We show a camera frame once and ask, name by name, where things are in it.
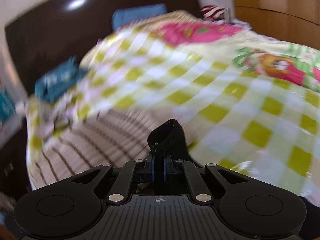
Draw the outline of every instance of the silver screw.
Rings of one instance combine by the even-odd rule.
[[[124,199],[124,196],[121,194],[112,194],[109,196],[109,200],[112,202],[118,202]]]
[[[201,202],[207,202],[211,200],[211,196],[209,196],[208,194],[199,194],[196,196],[196,199]]]

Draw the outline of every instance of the beige striped fabric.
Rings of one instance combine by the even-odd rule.
[[[122,167],[127,161],[144,159],[150,132],[175,116],[167,110],[115,110],[97,113],[72,125],[45,148],[29,168],[34,188],[40,188],[103,163]],[[188,128],[180,122],[187,141]]]

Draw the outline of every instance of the floral pink fabric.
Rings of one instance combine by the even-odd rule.
[[[212,42],[241,30],[243,28],[228,24],[168,23],[159,28],[157,33],[170,44],[177,46],[182,43]]]

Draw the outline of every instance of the red and white striped fabric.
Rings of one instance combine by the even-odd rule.
[[[220,7],[217,5],[206,5],[201,8],[203,18],[213,19],[213,20],[221,20],[224,19],[224,10],[225,7]]]

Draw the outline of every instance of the bed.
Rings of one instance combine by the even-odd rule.
[[[197,0],[82,0],[71,10],[73,1],[50,0],[6,27],[12,59],[29,95],[38,78],[70,56],[88,70],[63,99],[46,106],[49,111],[58,111],[58,105],[68,109],[72,129],[55,130],[44,140],[40,112],[45,106],[34,96],[29,99],[27,163],[35,188],[106,159],[121,166],[144,158],[147,132],[174,117],[199,164],[219,163],[320,205],[318,50],[236,25],[203,22]],[[169,13],[110,35],[116,9],[157,3]],[[100,157],[86,158],[66,140],[76,141],[74,131],[80,135],[97,120],[95,125],[118,123],[117,131],[130,127],[141,145],[127,146],[137,147],[137,154],[115,160],[91,142]],[[147,128],[138,131],[134,122]],[[63,169],[57,172],[59,165]]]

